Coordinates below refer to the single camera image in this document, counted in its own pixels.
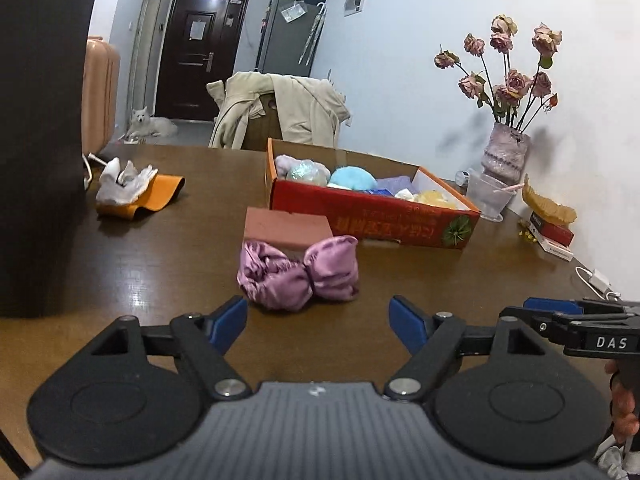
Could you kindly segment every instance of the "pink vase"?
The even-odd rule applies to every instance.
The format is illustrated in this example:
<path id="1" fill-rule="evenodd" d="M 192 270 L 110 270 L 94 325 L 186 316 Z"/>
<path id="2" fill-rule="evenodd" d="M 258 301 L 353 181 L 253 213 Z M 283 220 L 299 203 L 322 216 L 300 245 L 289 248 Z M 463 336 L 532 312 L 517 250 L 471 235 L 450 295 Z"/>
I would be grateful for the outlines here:
<path id="1" fill-rule="evenodd" d="M 506 124 L 495 123 L 484 149 L 484 172 L 505 184 L 517 184 L 524 168 L 531 139 Z"/>

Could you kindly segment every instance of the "orange cloth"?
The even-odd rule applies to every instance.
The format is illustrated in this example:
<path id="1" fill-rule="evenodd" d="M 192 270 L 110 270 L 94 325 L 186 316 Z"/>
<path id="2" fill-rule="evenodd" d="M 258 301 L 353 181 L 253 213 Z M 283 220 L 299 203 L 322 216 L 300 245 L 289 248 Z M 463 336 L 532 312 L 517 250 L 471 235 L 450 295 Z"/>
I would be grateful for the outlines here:
<path id="1" fill-rule="evenodd" d="M 96 204 L 98 215 L 119 216 L 126 220 L 133 220 L 136 211 L 142 207 L 149 211 L 160 211 L 184 186 L 183 176 L 157 174 L 149 183 L 146 191 L 133 204 L 104 205 Z"/>

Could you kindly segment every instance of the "gray gripper base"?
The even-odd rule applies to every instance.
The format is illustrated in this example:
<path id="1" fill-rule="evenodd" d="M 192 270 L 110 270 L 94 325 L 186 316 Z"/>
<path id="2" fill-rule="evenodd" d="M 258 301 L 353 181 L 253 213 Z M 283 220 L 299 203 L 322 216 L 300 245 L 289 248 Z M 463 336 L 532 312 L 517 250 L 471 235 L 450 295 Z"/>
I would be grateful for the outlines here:
<path id="1" fill-rule="evenodd" d="M 369 383 L 264 383 L 249 399 L 214 405 L 183 444 L 154 460 L 109 470 L 78 469 L 48 460 L 29 478 L 606 480 L 607 477 L 587 462 L 551 471 L 516 471 L 479 462 L 444 440 L 419 406 L 385 400 Z"/>

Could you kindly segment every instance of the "red box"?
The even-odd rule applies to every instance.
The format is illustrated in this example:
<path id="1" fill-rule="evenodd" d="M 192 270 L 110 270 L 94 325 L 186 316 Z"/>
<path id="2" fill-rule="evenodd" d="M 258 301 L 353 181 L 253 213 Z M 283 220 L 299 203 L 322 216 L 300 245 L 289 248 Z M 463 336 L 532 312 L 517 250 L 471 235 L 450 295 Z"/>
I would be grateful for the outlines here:
<path id="1" fill-rule="evenodd" d="M 540 218 L 535 212 L 531 213 L 531 223 L 535 225 L 543 237 L 558 242 L 565 247 L 568 247 L 574 239 L 574 234 L 569 231 L 568 227 L 551 224 Z"/>
<path id="2" fill-rule="evenodd" d="M 329 170 L 359 166 L 376 178 L 406 175 L 420 191 L 438 190 L 457 210 L 407 202 L 393 197 L 312 186 L 280 179 L 275 157 L 290 155 L 321 162 Z M 334 235 L 394 240 L 402 244 L 462 249 L 480 212 L 466 197 L 419 166 L 364 153 L 269 139 L 266 187 L 269 207 L 292 213 L 324 215 Z"/>
<path id="3" fill-rule="evenodd" d="M 306 251 L 313 244 L 333 236 L 325 216 L 301 215 L 248 207 L 244 239 L 260 240 L 281 251 Z"/>

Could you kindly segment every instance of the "blue plush ball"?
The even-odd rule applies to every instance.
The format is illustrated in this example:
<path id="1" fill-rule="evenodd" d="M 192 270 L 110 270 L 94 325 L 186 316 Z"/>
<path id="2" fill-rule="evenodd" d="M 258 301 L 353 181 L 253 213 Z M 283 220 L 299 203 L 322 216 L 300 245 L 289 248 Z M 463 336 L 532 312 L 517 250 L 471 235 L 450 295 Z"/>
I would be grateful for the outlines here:
<path id="1" fill-rule="evenodd" d="M 329 182 L 337 186 L 348 187 L 354 191 L 368 191 L 369 189 L 376 189 L 378 185 L 369 171 L 357 166 L 338 168 L 332 174 Z"/>

